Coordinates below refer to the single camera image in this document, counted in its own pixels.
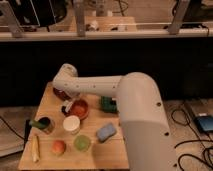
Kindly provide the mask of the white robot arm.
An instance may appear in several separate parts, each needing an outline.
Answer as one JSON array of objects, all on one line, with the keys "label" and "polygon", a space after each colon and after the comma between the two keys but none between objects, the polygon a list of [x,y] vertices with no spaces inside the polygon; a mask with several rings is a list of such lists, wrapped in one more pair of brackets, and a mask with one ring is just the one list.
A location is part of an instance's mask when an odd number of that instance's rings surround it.
[{"label": "white robot arm", "polygon": [[149,75],[80,77],[73,65],[63,64],[53,87],[69,96],[90,93],[116,99],[130,171],[179,171],[159,88]]}]

